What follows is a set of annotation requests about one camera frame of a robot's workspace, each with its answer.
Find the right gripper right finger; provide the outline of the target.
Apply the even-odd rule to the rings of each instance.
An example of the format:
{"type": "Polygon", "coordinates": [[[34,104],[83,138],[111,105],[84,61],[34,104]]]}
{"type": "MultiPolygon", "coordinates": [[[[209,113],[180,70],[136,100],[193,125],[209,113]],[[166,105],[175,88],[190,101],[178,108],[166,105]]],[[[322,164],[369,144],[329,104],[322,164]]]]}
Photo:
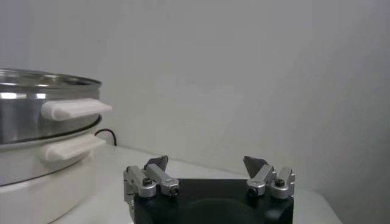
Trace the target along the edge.
{"type": "Polygon", "coordinates": [[[278,200],[293,198],[295,173],[283,167],[279,173],[264,159],[245,156],[243,163],[250,178],[246,181],[247,194],[252,198],[262,197],[269,189],[271,197],[278,200]]]}

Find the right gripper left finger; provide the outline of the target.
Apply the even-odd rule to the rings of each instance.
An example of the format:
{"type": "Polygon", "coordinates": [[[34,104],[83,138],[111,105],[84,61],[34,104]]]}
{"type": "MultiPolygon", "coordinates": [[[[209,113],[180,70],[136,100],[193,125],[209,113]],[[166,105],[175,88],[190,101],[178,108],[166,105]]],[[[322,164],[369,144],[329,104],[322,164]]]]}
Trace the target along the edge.
{"type": "Polygon", "coordinates": [[[130,203],[135,196],[153,198],[157,195],[158,187],[165,196],[179,196],[179,180],[165,172],[168,161],[168,156],[163,155],[151,158],[142,169],[138,166],[126,167],[123,172],[125,202],[130,203]]]}

